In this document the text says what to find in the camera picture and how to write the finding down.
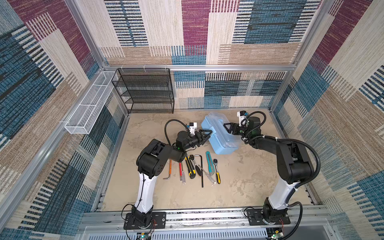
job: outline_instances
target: mesh shelf tier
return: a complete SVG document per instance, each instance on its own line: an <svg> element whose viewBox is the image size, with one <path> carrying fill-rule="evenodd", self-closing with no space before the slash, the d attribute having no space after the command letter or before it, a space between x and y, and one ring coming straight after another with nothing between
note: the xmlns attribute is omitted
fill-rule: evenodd
<svg viewBox="0 0 384 240"><path fill-rule="evenodd" d="M175 107L167 68L120 68L112 80L130 113L173 113Z"/></svg>
<svg viewBox="0 0 384 240"><path fill-rule="evenodd" d="M65 129L70 134L89 134L91 132L113 89L113 79L117 79L117 75L113 71L104 71L98 76L65 124Z"/></svg>

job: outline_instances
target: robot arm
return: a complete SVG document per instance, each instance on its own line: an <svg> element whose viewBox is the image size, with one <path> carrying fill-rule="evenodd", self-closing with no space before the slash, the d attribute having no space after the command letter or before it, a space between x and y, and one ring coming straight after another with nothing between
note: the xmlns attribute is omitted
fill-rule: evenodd
<svg viewBox="0 0 384 240"><path fill-rule="evenodd" d="M264 120L253 117L255 113L264 115ZM295 139L277 139L261 135L260 126L265 122L265 114L245 111L238 112L239 123L226 123L224 127L233 135L240 135L246 144L255 149L265 150L276 155L279 173L278 184L273 193L266 198L263 206L263 220L266 224L278 222L287 212L288 201L297 188L313 180L320 171L320 162L313 148ZM162 172L168 159L182 162L187 156L186 150L206 143L212 134L211 130L195 131L192 135L186 125L186 131L177 134L176 143L170 145L153 139L140 153L136 165L140 175L140 187L137 201L132 207L131 216L137 225L146 228L152 220L153 192L158 175ZM315 155L314 171L306 148Z"/></svg>
<svg viewBox="0 0 384 240"><path fill-rule="evenodd" d="M255 113L263 114L264 120L252 117ZM288 201L299 186L313 180L319 172L316 171L306 151L310 147L295 139L278 139L261 134L260 126L265 122L265 114L245 111L237 113L239 124L231 122L224 124L224 128L233 135L240 135L245 144L255 149L265 150L276 155L279 180L273 193L265 199L263 206L263 220L266 224L274 224L287 212Z"/></svg>
<svg viewBox="0 0 384 240"><path fill-rule="evenodd" d="M174 146L153 139L140 153L136 160L140 176L139 194L136 203L132 206L132 220L145 228L152 220L153 192L158 175L168 159L182 162L187 156L186 150L191 147L200 147L206 143L212 134L211 130L195 131L194 135L186 131L177 134Z"/></svg>

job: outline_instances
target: teal utility knife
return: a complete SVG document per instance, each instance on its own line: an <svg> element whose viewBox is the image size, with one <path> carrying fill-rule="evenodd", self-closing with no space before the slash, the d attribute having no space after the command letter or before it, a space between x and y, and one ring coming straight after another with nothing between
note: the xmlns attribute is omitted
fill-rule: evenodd
<svg viewBox="0 0 384 240"><path fill-rule="evenodd" d="M211 154L209 153L209 151L205 152L205 154L207 155L209 175L212 176L215 174L214 163L212 162Z"/></svg>

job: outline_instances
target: metal vent grille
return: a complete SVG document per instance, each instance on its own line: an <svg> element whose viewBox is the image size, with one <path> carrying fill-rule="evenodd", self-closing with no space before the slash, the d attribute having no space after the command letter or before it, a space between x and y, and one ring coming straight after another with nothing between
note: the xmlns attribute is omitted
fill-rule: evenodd
<svg viewBox="0 0 384 240"><path fill-rule="evenodd" d="M136 240L136 233L129 232L131 240ZM268 237L265 228L247 229L211 229L211 230L184 230L184 231L158 231L152 236L153 240L208 240L208 239L265 239ZM127 240L125 233L90 234L89 240Z"/></svg>
<svg viewBox="0 0 384 240"><path fill-rule="evenodd" d="M65 124L65 129L70 134L89 134L91 132L113 89L113 79L117 79L113 71L104 71L98 76Z"/></svg>

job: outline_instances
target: screwdriver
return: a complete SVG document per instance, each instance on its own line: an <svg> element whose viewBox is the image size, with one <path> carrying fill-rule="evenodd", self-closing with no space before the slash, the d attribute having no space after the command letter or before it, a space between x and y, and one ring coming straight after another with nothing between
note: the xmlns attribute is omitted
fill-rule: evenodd
<svg viewBox="0 0 384 240"><path fill-rule="evenodd" d="M185 163L187 164L187 168L188 168L188 174L189 174L189 177L191 179L194 179L196 177L196 172L195 172L195 168L193 167L192 163L191 163L191 160L189 159L189 157L185 157Z"/></svg>
<svg viewBox="0 0 384 240"><path fill-rule="evenodd" d="M218 170L217 170L217 159L214 159L214 164L216 166L216 181L218 184L220 184L220 174L218 173Z"/></svg>
<svg viewBox="0 0 384 240"><path fill-rule="evenodd" d="M180 166L181 166L181 181L183 183L183 185L185 184L185 174L184 174L184 169L183 169L183 163L181 162L180 163Z"/></svg>
<svg viewBox="0 0 384 240"><path fill-rule="evenodd" d="M182 172L181 172L181 162L179 162L179 169L180 169L180 181L182 180L181 176L182 176Z"/></svg>
<svg viewBox="0 0 384 240"><path fill-rule="evenodd" d="M212 182L212 184L216 184L216 181L203 169L202 166L198 165L200 167L200 169L205 173L205 175L207 176L207 178Z"/></svg>

